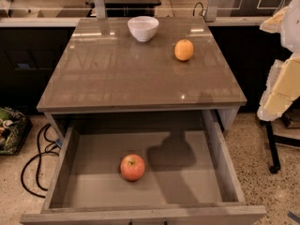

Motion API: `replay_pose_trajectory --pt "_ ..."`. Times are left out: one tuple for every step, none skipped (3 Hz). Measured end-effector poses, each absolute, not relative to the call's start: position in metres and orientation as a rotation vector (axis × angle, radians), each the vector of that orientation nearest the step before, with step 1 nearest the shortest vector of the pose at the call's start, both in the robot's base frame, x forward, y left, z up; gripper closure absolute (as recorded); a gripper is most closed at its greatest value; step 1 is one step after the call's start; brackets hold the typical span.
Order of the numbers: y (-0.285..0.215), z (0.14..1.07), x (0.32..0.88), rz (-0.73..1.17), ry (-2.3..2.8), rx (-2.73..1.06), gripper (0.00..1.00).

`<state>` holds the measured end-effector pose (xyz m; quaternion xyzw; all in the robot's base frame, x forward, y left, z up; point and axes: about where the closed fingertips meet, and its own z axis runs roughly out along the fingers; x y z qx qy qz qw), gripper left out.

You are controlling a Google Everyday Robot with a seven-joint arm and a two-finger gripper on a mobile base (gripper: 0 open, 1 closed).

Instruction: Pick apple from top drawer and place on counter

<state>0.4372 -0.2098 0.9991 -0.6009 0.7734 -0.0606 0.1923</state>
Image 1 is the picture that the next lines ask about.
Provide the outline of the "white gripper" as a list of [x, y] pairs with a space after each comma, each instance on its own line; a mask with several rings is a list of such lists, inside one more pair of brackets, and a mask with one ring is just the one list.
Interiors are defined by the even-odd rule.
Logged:
[[[292, 0], [288, 7], [265, 20], [260, 29], [267, 33], [279, 33], [281, 45], [293, 53], [300, 52], [300, 0]], [[274, 121], [281, 117], [300, 97], [300, 58], [285, 62], [276, 60], [271, 66], [262, 93], [257, 115], [262, 121]]]

